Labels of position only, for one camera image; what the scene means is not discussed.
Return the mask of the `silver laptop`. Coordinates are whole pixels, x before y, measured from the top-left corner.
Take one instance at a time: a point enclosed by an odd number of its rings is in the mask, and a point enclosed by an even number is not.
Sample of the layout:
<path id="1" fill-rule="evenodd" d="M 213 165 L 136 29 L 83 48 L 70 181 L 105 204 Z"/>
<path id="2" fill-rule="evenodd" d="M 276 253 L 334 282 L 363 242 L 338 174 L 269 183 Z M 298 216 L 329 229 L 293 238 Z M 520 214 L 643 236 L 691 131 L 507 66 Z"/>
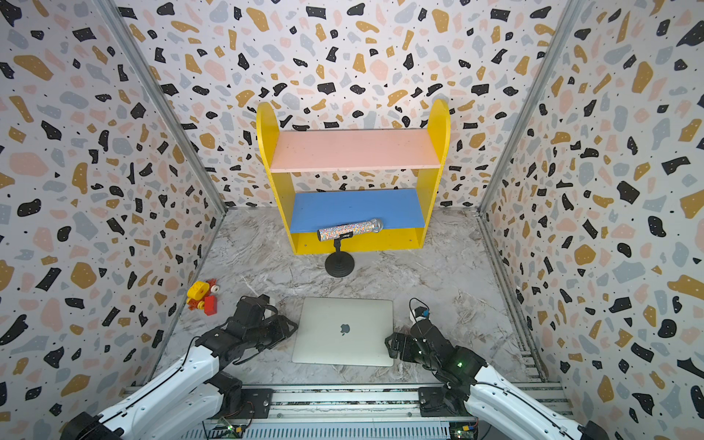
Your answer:
<path id="1" fill-rule="evenodd" d="M 393 334 L 389 300 L 304 300 L 293 349 L 298 364 L 390 368 L 385 339 Z"/>

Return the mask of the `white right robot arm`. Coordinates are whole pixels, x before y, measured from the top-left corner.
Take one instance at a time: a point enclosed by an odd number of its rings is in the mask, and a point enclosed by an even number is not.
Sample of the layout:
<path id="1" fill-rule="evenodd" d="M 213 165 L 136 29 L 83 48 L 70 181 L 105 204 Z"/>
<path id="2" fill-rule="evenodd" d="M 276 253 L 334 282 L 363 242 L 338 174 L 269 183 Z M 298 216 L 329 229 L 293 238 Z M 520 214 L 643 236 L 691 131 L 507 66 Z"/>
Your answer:
<path id="1" fill-rule="evenodd" d="M 441 383 L 439 396 L 423 410 L 471 415 L 512 439 L 607 439 L 597 423 L 578 423 L 539 403 L 510 383 L 484 357 L 455 346 L 428 319 L 415 322 L 408 334 L 385 338 L 392 359 L 418 364 Z"/>

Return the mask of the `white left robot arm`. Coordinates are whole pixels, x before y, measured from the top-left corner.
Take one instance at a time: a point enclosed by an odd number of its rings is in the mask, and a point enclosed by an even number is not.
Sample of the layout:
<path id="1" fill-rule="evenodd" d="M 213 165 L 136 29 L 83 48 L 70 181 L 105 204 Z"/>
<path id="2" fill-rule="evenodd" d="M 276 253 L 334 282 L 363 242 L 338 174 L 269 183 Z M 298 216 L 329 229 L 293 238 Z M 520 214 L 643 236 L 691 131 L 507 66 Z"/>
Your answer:
<path id="1" fill-rule="evenodd" d="M 257 407 L 244 400 L 243 382 L 226 372 L 298 330 L 270 297 L 243 296 L 224 324 L 189 343 L 185 354 L 163 373 L 100 414 L 81 412 L 64 427 L 62 439 L 168 439 L 212 417 L 245 414 Z"/>

